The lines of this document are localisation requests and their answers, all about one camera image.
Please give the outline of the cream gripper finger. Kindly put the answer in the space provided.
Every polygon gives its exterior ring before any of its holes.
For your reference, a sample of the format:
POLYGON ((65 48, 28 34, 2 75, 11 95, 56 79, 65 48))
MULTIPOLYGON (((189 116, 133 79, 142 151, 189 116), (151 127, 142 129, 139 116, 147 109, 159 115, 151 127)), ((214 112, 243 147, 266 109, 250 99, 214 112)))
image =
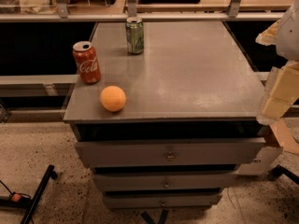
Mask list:
POLYGON ((299 62, 287 61, 280 69, 274 67, 268 76, 266 86, 261 116, 279 120, 299 99, 299 62))
POLYGON ((264 46, 275 45, 279 24, 280 21, 275 21, 266 30, 257 35, 255 42, 264 46))

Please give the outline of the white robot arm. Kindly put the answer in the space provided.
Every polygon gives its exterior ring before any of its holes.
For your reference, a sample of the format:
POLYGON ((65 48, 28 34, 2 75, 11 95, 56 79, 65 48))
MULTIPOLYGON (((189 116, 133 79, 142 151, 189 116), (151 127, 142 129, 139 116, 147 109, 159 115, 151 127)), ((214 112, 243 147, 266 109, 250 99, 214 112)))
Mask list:
POLYGON ((277 55, 287 60, 282 68, 272 68, 265 83, 257 120, 269 125, 282 118, 299 99, 299 1, 258 34, 255 41, 264 46, 275 45, 277 55))

